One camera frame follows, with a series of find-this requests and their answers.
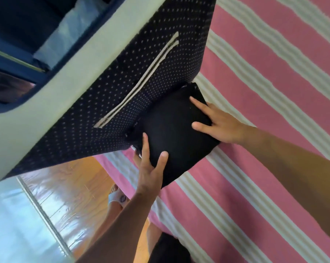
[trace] yellow stripe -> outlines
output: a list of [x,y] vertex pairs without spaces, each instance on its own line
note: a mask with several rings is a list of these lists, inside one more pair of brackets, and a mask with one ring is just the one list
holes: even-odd
[[38,68],[38,67],[36,67],[36,66],[33,66],[33,65],[31,65],[31,64],[28,64],[28,63],[26,63],[26,62],[24,62],[24,61],[21,61],[21,60],[15,58],[15,57],[12,57],[12,56],[10,56],[10,55],[4,53],[4,52],[1,52],[1,51],[0,51],[0,56],[2,56],[2,57],[4,57],[4,58],[7,58],[7,59],[9,59],[9,60],[11,60],[11,61],[13,61],[13,62],[16,62],[16,63],[18,63],[18,64],[21,64],[22,66],[26,66],[26,67],[28,67],[28,68],[34,69],[34,70],[36,70],[36,71],[39,71],[39,72],[42,72],[42,73],[45,72],[43,69],[40,69],[40,68]]

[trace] folded black clothing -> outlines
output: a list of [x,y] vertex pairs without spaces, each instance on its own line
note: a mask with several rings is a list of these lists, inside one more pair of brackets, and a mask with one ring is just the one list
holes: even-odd
[[220,143],[192,128],[193,122],[206,125],[212,122],[189,100],[190,96],[206,104],[197,84],[188,83],[156,103],[127,135],[127,140],[141,151],[142,133],[147,133],[150,162],[154,167],[162,151],[169,153],[162,188],[192,168]]

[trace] slipper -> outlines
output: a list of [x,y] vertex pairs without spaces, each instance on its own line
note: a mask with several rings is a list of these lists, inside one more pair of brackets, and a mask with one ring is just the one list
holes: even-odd
[[123,191],[121,191],[119,187],[116,191],[110,193],[108,196],[108,204],[113,201],[119,202],[123,208],[126,206],[127,203],[126,200],[127,200],[126,195],[123,193]]

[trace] hand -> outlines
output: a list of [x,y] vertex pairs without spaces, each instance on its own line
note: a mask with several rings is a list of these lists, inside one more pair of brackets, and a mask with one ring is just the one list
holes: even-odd
[[165,169],[168,153],[163,151],[158,159],[157,166],[154,168],[149,160],[148,136],[143,133],[142,159],[137,155],[133,157],[139,168],[138,185],[136,194],[140,194],[153,202],[160,193],[163,184],[163,171]]
[[190,97],[189,99],[203,113],[209,116],[212,121],[211,126],[194,122],[192,123],[192,128],[194,130],[206,133],[221,142],[236,144],[242,142],[244,132],[248,127],[246,124],[239,122],[232,115],[221,111],[212,103],[207,102],[206,106],[193,97]]

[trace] bedsheet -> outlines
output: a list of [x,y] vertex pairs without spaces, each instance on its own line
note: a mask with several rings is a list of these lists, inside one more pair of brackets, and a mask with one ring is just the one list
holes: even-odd
[[[240,121],[330,159],[330,0],[217,0],[194,81]],[[132,155],[96,156],[129,198]],[[196,262],[330,262],[330,238],[238,145],[163,188],[149,218]]]

